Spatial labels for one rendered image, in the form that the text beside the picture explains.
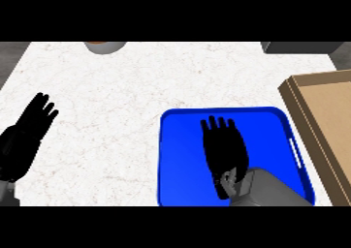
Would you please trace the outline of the dark grey appliance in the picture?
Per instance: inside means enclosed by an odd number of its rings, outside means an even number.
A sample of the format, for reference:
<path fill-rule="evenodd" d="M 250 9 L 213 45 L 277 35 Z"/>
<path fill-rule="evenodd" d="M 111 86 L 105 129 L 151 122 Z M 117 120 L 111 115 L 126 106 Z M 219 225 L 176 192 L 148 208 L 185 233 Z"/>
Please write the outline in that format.
<path fill-rule="evenodd" d="M 330 54 L 342 42 L 262 42 L 266 54 Z"/>

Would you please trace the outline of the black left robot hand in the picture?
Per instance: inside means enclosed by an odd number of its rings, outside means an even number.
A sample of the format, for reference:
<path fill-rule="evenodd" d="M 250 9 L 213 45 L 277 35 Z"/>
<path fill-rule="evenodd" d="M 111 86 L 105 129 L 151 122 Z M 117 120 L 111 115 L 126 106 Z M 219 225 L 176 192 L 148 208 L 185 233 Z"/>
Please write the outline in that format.
<path fill-rule="evenodd" d="M 57 114 L 49 95 L 38 93 L 16 124 L 0 135 L 0 180 L 16 182 L 25 176 Z"/>

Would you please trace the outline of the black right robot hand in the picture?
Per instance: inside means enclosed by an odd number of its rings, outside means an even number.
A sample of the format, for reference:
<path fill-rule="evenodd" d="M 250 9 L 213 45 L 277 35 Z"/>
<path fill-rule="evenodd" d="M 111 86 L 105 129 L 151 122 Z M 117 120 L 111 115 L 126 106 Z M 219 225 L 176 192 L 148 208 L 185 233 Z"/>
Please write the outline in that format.
<path fill-rule="evenodd" d="M 235 171 L 235 182 L 241 182 L 248 169 L 248 155 L 237 128 L 235 121 L 208 116 L 200 121 L 203 131 L 203 150 L 205 164 L 211 173 L 217 198 L 226 200 L 229 195 L 220 184 L 220 178 L 229 171 Z"/>

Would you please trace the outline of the blue plastic tray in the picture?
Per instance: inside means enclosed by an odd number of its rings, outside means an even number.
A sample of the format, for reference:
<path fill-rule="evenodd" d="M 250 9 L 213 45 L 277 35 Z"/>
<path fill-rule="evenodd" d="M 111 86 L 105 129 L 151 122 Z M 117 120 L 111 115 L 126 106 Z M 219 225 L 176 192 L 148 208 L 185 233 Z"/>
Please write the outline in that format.
<path fill-rule="evenodd" d="M 315 191 L 284 112 L 275 107 L 173 108 L 160 118 L 157 203 L 226 206 L 217 198 L 203 152 L 200 122 L 235 121 L 250 166 L 266 170 L 308 201 Z"/>

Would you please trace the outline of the grey round pot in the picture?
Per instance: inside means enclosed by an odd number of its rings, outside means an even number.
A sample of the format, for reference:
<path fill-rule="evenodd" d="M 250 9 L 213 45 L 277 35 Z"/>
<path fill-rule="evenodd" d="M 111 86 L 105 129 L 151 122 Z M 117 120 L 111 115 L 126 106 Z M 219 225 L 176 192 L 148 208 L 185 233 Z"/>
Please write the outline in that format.
<path fill-rule="evenodd" d="M 126 45 L 124 42 L 86 42 L 87 49 L 94 54 L 111 54 L 117 52 Z"/>

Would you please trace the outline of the brown cardboard box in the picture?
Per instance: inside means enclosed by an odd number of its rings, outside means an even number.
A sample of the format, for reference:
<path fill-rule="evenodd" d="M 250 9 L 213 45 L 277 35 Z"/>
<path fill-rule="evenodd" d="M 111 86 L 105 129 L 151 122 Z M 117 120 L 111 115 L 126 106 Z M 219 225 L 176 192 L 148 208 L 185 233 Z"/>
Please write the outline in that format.
<path fill-rule="evenodd" d="M 330 202 L 351 206 L 351 69 L 290 76 L 279 92 Z"/>

